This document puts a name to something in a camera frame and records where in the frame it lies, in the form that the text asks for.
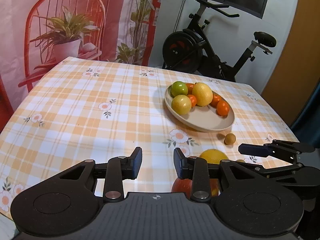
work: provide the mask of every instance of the small round fruit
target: small round fruit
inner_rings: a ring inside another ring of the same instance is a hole
[[[187,114],[191,110],[191,101],[185,95],[178,95],[172,100],[171,107],[177,114]]]
[[[215,92],[212,92],[213,94],[213,98],[212,98],[212,101],[210,103],[210,106],[212,107],[217,107],[217,104],[219,103],[220,100],[222,100],[222,97],[219,96],[217,93]]]
[[[187,95],[187,97],[190,99],[191,101],[191,107],[194,107],[197,104],[197,99],[194,95]]]
[[[230,106],[228,105],[228,103],[226,101],[219,101],[219,103],[217,104],[217,113],[218,115],[221,116],[226,116],[228,115],[230,110]]]
[[[182,81],[176,81],[171,86],[171,94],[176,97],[178,95],[187,95],[188,94],[188,87]]]
[[[192,180],[191,179],[179,179],[176,178],[172,185],[171,192],[185,192],[187,198],[190,198],[190,192],[192,187]]]
[[[219,164],[221,160],[228,160],[228,156],[226,156],[223,152],[216,149],[209,149],[201,153],[201,158],[204,158],[207,163]],[[210,187],[211,187],[211,195],[218,196],[219,195],[219,180],[218,179],[210,179]]]
[[[200,154],[208,163],[219,164],[221,160],[228,160],[228,156],[217,149],[209,149]]]
[[[236,136],[233,133],[228,133],[224,138],[224,143],[226,145],[231,145],[236,142]]]
[[[204,83],[196,83],[193,86],[192,94],[196,97],[198,106],[207,106],[213,98],[211,88]]]
[[[188,95],[191,95],[192,94],[192,90],[193,90],[193,86],[195,84],[192,84],[192,83],[186,83],[186,86],[188,88]]]

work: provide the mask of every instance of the white pot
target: white pot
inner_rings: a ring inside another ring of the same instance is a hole
[[[61,62],[67,57],[78,57],[81,40],[75,40],[67,43],[53,46],[53,53],[57,62]]]

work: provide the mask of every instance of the plaid tablecloth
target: plaid tablecloth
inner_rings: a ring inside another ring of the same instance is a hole
[[[204,82],[235,112],[231,130],[197,132],[177,121],[164,104],[170,84]],[[234,133],[232,146],[223,135]],[[276,112],[249,85],[119,63],[67,58],[33,88],[0,135],[0,212],[10,218],[12,199],[22,190],[85,159],[107,162],[129,156],[136,146],[143,160],[128,191],[169,192],[177,175],[173,149],[200,155],[215,148],[229,159],[265,168],[283,166],[271,157],[238,153],[241,143],[297,140]],[[101,195],[99,181],[96,195]]]

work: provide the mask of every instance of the fruit bowl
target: fruit bowl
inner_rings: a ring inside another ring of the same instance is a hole
[[[235,114],[230,106],[229,114],[222,117],[216,114],[212,106],[195,106],[188,114],[179,115],[171,108],[171,86],[164,93],[164,102],[175,118],[185,125],[201,132],[218,132],[230,128],[235,121]]]

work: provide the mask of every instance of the lemon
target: lemon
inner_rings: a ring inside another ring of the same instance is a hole
[[[198,106],[207,106],[213,98],[211,88],[204,83],[196,83],[193,87],[192,94],[196,97]]]
[[[177,114],[187,114],[191,110],[191,100],[185,95],[178,95],[172,100],[171,107]]]
[[[217,149],[209,149],[200,154],[200,158],[203,158],[207,163],[219,164],[221,160],[228,160],[229,158],[222,151]]]

